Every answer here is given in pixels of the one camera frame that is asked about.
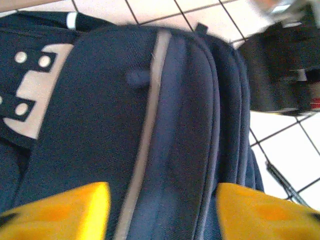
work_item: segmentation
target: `reflective strip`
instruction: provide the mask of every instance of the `reflective strip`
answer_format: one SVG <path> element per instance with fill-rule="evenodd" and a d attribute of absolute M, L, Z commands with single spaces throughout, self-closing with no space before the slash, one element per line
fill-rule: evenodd
<path fill-rule="evenodd" d="M 168 31 L 160 31 L 157 35 L 153 58 L 151 62 L 150 87 L 148 94 L 147 110 L 144 119 L 142 137 L 140 139 L 139 149 L 136 157 L 131 182 L 127 190 L 121 213 L 118 218 L 113 240 L 127 239 L 131 219 L 136 207 L 139 193 L 142 187 L 146 163 L 148 160 L 150 142 L 154 129 L 157 106 L 160 94 L 161 76 L 165 58 L 169 46 L 171 34 Z"/>
<path fill-rule="evenodd" d="M 32 111 L 24 121 L 5 117 L 4 123 L 16 133 L 38 139 L 51 95 L 55 89 L 60 71 L 65 64 L 69 52 L 74 46 L 68 43 L 50 44 L 43 47 L 43 54 L 56 53 L 50 72 L 29 70 L 16 90 L 16 97 L 35 101 Z"/>
<path fill-rule="evenodd" d="M 76 30 L 76 19 L 78 13 L 73 11 L 69 12 L 66 16 L 66 27 L 70 30 Z"/>

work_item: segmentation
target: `black strap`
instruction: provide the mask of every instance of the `black strap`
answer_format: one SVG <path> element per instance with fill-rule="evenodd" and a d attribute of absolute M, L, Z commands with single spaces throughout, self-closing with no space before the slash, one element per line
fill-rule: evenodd
<path fill-rule="evenodd" d="M 202 23 L 198 22 L 198 25 L 195 28 L 196 33 L 206 34 L 208 31 L 208 26 L 203 25 Z"/>
<path fill-rule="evenodd" d="M 18 13 L 0 18 L 0 26 L 21 27 L 21 23 L 23 23 L 24 27 L 46 26 L 67 29 L 67 16 L 68 12 L 19 11 Z M 102 26 L 113 26 L 114 24 L 103 19 L 77 13 L 75 25 L 77 31 L 90 32 L 96 28 Z"/>
<path fill-rule="evenodd" d="M 54 52 L 43 52 L 40 50 L 34 50 L 30 48 L 19 48 L 19 46 L 17 47 L 17 52 L 24 52 L 27 56 L 26 61 L 23 63 L 18 63 L 15 61 L 14 58 L 12 58 L 12 66 L 27 71 L 32 70 L 44 73 L 49 73 L 51 71 L 52 65 L 55 62 L 57 56 L 57 54 Z M 41 61 L 41 58 L 43 58 L 44 56 L 49 57 L 49 62 L 47 65 L 41 66 L 39 64 L 39 61 Z"/>
<path fill-rule="evenodd" d="M 29 116 L 36 102 L 19 98 L 3 91 L 0 91 L 0 97 L 0 139 L 9 141 L 10 143 L 24 149 L 31 149 L 35 144 L 35 140 L 33 138 L 20 135 L 19 133 L 10 129 L 3 121 L 3 118 L 10 118 L 23 122 Z M 22 115 L 16 114 L 16 108 L 20 104 L 27 104 L 27 110 Z"/>
<path fill-rule="evenodd" d="M 3 91 L 0 91 L 0 97 L 2 101 L 0 104 L 0 116 L 4 118 L 10 118 L 23 122 L 27 119 L 29 113 L 35 105 L 35 101 L 19 98 Z M 27 105 L 27 110 L 22 115 L 16 114 L 16 108 L 20 104 Z"/>

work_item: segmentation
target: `white tile floor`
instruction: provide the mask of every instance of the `white tile floor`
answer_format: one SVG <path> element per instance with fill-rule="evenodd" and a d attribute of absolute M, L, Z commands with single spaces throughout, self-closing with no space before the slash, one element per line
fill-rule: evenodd
<path fill-rule="evenodd" d="M 233 44 L 235 48 L 243 43 L 243 37 L 261 31 L 272 23 L 257 11 L 250 0 L 74 0 L 74 3 L 72 0 L 62 0 L 24 10 L 78 10 L 116 24 L 166 25 L 187 31 L 201 22 L 209 27 L 210 34 L 228 42 L 236 41 Z M 0 13 L 0 17 L 14 12 Z M 254 136 L 260 141 L 268 159 L 297 191 L 320 177 L 320 113 L 303 119 L 251 113 L 251 130 Z M 266 171 L 266 157 L 253 134 L 249 136 L 250 144 L 254 145 L 252 149 L 256 154 L 266 193 L 286 198 L 285 191 Z M 320 181 L 300 194 L 309 205 L 320 210 Z"/>

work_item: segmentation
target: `floor tile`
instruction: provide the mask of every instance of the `floor tile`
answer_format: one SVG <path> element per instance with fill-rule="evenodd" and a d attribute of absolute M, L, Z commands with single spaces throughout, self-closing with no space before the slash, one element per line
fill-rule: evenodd
<path fill-rule="evenodd" d="M 298 121 L 301 121 L 303 119 L 305 119 L 307 116 L 303 115 L 303 116 L 297 116 L 296 118 L 298 119 Z"/>
<path fill-rule="evenodd" d="M 128 0 L 128 2 L 140 24 L 180 13 L 174 0 Z"/>
<path fill-rule="evenodd" d="M 320 151 L 320 113 L 317 113 L 316 115 L 302 121 L 301 125 L 303 126 L 304 130 L 308 133 L 309 137 L 311 138 L 312 142 L 315 144 L 317 149 Z"/>
<path fill-rule="evenodd" d="M 284 129 L 297 120 L 292 116 L 251 111 L 250 127 L 258 140 Z"/>
<path fill-rule="evenodd" d="M 263 28 L 273 24 L 273 21 L 258 10 L 252 0 L 237 0 L 225 3 L 224 6 L 245 37 L 261 32 Z"/>
<path fill-rule="evenodd" d="M 300 196 L 311 208 L 320 211 L 320 181 L 302 191 Z"/>
<path fill-rule="evenodd" d="M 299 125 L 261 142 L 271 163 L 295 190 L 320 176 L 320 156 Z"/>
<path fill-rule="evenodd" d="M 208 26 L 208 34 L 218 36 L 226 42 L 241 39 L 237 28 L 220 5 L 189 12 L 185 16 L 193 29 L 198 23 L 202 23 Z"/>
<path fill-rule="evenodd" d="M 114 24 L 135 24 L 125 0 L 75 0 L 79 12 Z"/>
<path fill-rule="evenodd" d="M 182 15 L 165 18 L 158 21 L 153 21 L 153 22 L 144 24 L 144 26 L 166 26 L 166 27 L 171 27 L 176 29 L 182 29 L 188 32 L 191 31 L 189 25 L 187 24 L 186 20 Z"/>
<path fill-rule="evenodd" d="M 20 11 L 53 11 L 53 12 L 74 12 L 76 9 L 71 0 L 62 0 L 42 4 L 38 6 L 31 6 L 20 9 Z"/>
<path fill-rule="evenodd" d="M 8 16 L 8 15 L 11 15 L 11 14 L 14 14 L 14 13 L 16 13 L 15 10 L 13 10 L 13 11 L 0 12 L 0 18 L 5 17 L 5 16 Z"/>
<path fill-rule="evenodd" d="M 259 148 L 259 146 L 254 146 L 252 148 L 256 161 L 259 166 L 259 170 L 262 177 L 262 182 L 264 186 L 264 192 L 270 196 L 274 196 L 280 199 L 285 199 L 288 197 L 285 190 L 282 186 L 279 185 L 279 183 L 270 175 L 270 173 L 267 171 L 266 167 L 266 158 Z"/>
<path fill-rule="evenodd" d="M 178 3 L 183 12 L 197 8 L 202 8 L 213 4 L 219 4 L 219 0 L 176 0 L 176 2 Z"/>

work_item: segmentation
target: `blue nylon fabric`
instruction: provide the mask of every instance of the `blue nylon fabric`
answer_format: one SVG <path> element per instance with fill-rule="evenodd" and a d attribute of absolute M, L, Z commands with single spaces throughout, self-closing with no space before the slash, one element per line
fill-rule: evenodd
<path fill-rule="evenodd" d="M 101 30 L 78 40 L 68 56 L 15 206 L 109 182 L 106 239 L 111 239 L 136 160 L 148 96 L 148 88 L 128 86 L 125 72 L 149 68 L 156 34 L 115 31 L 105 36 Z"/>
<path fill-rule="evenodd" d="M 19 185 L 19 152 L 6 143 L 0 144 L 0 213 L 11 207 L 15 192 Z"/>
<path fill-rule="evenodd" d="M 39 26 L 45 36 L 38 42 L 30 38 L 26 45 L 48 44 L 43 40 L 53 35 L 46 34 L 48 29 Z M 60 31 L 51 42 L 68 43 L 79 36 L 64 34 L 67 31 Z M 114 28 L 76 42 L 14 206 L 107 181 L 112 206 L 106 239 L 112 239 L 145 117 L 148 87 L 139 78 L 143 80 L 150 69 L 155 39 L 151 29 Z M 204 37 L 213 58 L 208 49 L 186 39 L 173 37 L 169 45 L 150 157 L 128 239 L 219 240 L 217 184 L 239 183 L 263 191 L 248 147 L 250 100 L 242 59 L 217 38 Z M 132 70 L 142 73 L 131 78 L 133 84 L 128 81 Z M 10 91 L 16 86 L 9 84 L 8 89 L 12 87 Z M 16 161 L 22 158 L 3 143 L 1 156 L 0 167 L 9 178 L 0 177 L 5 186 L 0 212 L 11 206 L 18 189 L 21 174 Z"/>
<path fill-rule="evenodd" d="M 128 233 L 128 240 L 156 239 L 155 224 L 159 218 L 162 196 L 165 188 L 169 154 L 178 125 L 178 115 L 182 100 L 182 78 L 186 70 L 186 40 L 172 37 L 169 42 L 162 70 L 161 89 L 158 100 L 157 117 L 151 139 L 145 176 L 136 209 Z M 144 86 L 149 71 L 134 72 L 129 75 L 131 86 Z"/>

